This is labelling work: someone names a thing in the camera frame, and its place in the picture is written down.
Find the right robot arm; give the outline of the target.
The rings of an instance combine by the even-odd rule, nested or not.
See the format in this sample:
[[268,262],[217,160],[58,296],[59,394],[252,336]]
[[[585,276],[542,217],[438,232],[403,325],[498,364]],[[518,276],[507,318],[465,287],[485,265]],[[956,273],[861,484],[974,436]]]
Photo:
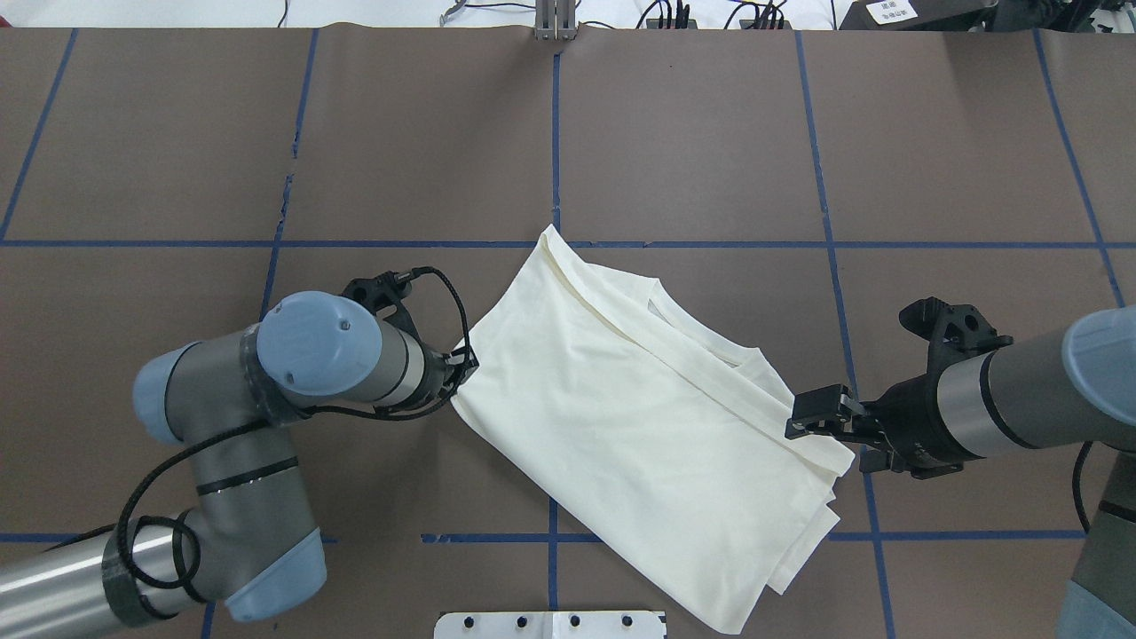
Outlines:
[[796,395],[785,438],[863,445],[864,474],[891,470],[918,480],[949,476],[966,462],[1055,446],[1101,443],[1116,464],[1066,586],[1059,638],[1131,638],[1133,308],[1103,309],[1070,327],[1019,341],[970,304],[934,296],[897,314],[928,345],[920,376],[861,401],[843,384]]

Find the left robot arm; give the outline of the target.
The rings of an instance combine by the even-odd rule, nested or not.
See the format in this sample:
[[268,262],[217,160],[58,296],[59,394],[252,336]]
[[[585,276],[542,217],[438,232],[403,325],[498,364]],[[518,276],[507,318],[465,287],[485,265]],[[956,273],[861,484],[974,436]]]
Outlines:
[[327,569],[289,428],[423,418],[477,365],[465,304],[434,267],[284,296],[250,327],[162,352],[131,399],[176,453],[112,523],[3,569],[5,638],[97,638],[211,603],[239,622],[295,608]]

